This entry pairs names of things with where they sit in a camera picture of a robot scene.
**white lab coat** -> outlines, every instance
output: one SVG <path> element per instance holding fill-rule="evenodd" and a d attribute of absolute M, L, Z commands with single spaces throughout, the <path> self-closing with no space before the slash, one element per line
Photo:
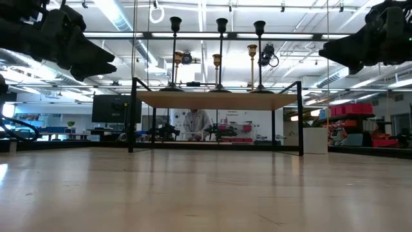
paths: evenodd
<path fill-rule="evenodd" d="M 209 119 L 209 116 L 207 115 L 205 110 L 198 110 L 196 113 L 192 113 L 189 111 L 186 113 L 186 118 L 183 123 L 183 126 L 185 127 L 186 132 L 199 132 L 203 131 L 211 125 L 211 120 Z M 187 134 L 186 139 L 190 139 L 194 137 L 196 134 Z M 203 133 L 203 139 L 206 139 L 206 136 L 208 135 L 207 132 Z"/>

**person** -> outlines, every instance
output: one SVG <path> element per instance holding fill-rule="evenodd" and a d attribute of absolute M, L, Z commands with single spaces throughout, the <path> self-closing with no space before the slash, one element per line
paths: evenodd
<path fill-rule="evenodd" d="M 198 109 L 193 109 L 190 110 L 189 113 L 186 113 L 185 121 L 183 123 L 183 126 L 186 130 L 186 132 L 203 132 L 203 140 L 205 140 L 207 136 L 207 132 L 204 132 L 205 129 L 209 128 L 211 125 L 211 120 L 209 119 L 209 116 L 207 115 L 207 112 L 205 110 L 198 110 Z M 200 141 L 201 140 L 201 134 L 196 133 L 196 134 L 188 134 L 187 138 L 189 141 Z"/>

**black candlestick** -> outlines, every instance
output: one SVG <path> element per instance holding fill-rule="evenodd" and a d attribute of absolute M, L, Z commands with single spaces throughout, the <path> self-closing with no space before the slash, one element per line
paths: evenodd
<path fill-rule="evenodd" d="M 256 90 L 252 91 L 251 93 L 273 93 L 272 91 L 267 90 L 262 84 L 262 35 L 265 33 L 265 25 L 264 21 L 256 21 L 254 24 L 255 32 L 257 38 L 259 39 L 259 86 L 257 86 Z"/>
<path fill-rule="evenodd" d="M 223 33 L 226 32 L 226 24 L 227 24 L 227 19 L 220 18 L 216 20 L 216 23 L 218 24 L 218 32 L 220 33 L 220 66 L 219 66 L 219 84 L 215 87 L 215 89 L 209 91 L 211 93 L 231 93 L 223 85 L 221 84 L 221 62 L 222 62 L 222 50 L 223 50 Z"/>
<path fill-rule="evenodd" d="M 180 23 L 182 20 L 179 17 L 171 17 L 170 22 L 172 23 L 172 31 L 173 31 L 173 59 L 172 59 L 172 81 L 167 85 L 165 88 L 162 88 L 159 91 L 168 91 L 168 92 L 184 92 L 183 89 L 179 88 L 176 83 L 174 82 L 174 56 L 176 51 L 176 36 L 177 33 L 180 31 Z"/>

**shelf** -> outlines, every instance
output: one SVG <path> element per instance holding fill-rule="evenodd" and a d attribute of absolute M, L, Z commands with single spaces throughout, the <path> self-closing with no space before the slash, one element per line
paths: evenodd
<path fill-rule="evenodd" d="M 154 108 L 204 110 L 277 110 L 297 101 L 294 94 L 137 92 Z"/>
<path fill-rule="evenodd" d="M 329 121 L 330 122 L 336 122 L 342 119 L 369 119 L 375 117 L 374 114 L 351 114 L 351 115 L 340 115 L 336 117 L 330 117 Z M 326 122 L 326 119 L 318 119 L 316 123 L 324 123 Z"/>

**wooden floor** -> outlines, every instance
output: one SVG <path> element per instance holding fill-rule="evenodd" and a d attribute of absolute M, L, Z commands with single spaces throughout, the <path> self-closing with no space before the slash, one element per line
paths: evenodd
<path fill-rule="evenodd" d="M 0 157 L 0 231 L 412 231 L 412 161 L 81 148 Z"/>

